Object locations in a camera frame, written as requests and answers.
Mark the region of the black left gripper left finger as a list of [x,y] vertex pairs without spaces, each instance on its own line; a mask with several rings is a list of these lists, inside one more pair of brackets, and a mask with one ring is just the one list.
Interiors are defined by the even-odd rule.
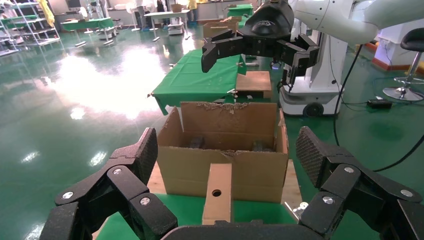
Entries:
[[148,127],[137,143],[116,149],[100,170],[56,196],[40,238],[90,240],[119,213],[139,239],[162,239],[178,220],[148,188],[157,157],[156,130]]

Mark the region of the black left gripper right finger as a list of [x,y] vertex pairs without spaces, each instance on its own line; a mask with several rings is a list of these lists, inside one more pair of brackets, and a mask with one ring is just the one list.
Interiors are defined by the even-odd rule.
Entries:
[[351,211],[382,240],[423,239],[424,207],[418,192],[366,168],[345,148],[321,141],[307,126],[299,130],[295,152],[317,189],[300,225],[328,240]]

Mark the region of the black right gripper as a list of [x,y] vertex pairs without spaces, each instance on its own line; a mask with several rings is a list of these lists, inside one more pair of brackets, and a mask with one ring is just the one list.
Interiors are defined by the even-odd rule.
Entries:
[[317,64],[320,47],[306,34],[291,41],[294,12],[287,0],[270,0],[261,5],[244,26],[233,32],[222,30],[204,38],[201,70],[208,73],[218,59],[245,54],[279,57],[290,66],[285,84],[293,85],[296,77],[304,77],[308,68]]

